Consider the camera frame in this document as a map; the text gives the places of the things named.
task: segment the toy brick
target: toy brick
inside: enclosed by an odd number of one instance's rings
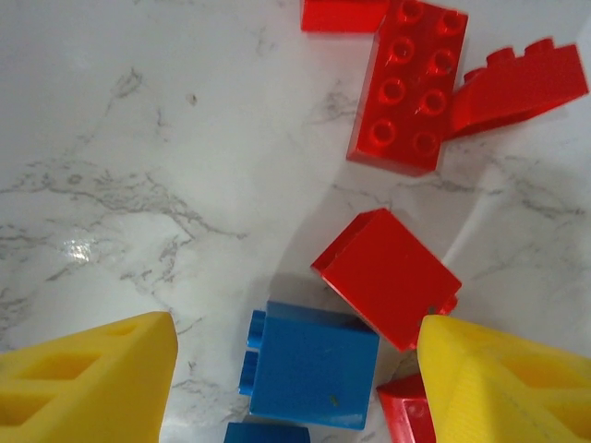
[[[398,173],[434,171],[468,16],[394,0],[376,34],[347,159]]]
[[[310,443],[310,433],[300,426],[228,423],[223,443]]]
[[[448,314],[462,284],[386,209],[359,214],[312,264],[399,350],[426,314]]]
[[[589,92],[576,46],[556,48],[551,38],[530,44],[521,57],[499,49],[464,80],[452,99],[447,138],[523,122]]]
[[[355,316],[269,302],[252,315],[239,391],[253,415],[363,429],[378,342]]]
[[[435,430],[420,374],[378,386],[392,443],[435,443]]]
[[[375,33],[389,0],[301,0],[301,28],[310,32]]]
[[[591,359],[441,316],[417,354],[438,443],[591,441]]]
[[[0,441],[157,443],[176,350],[152,312],[0,355]]]

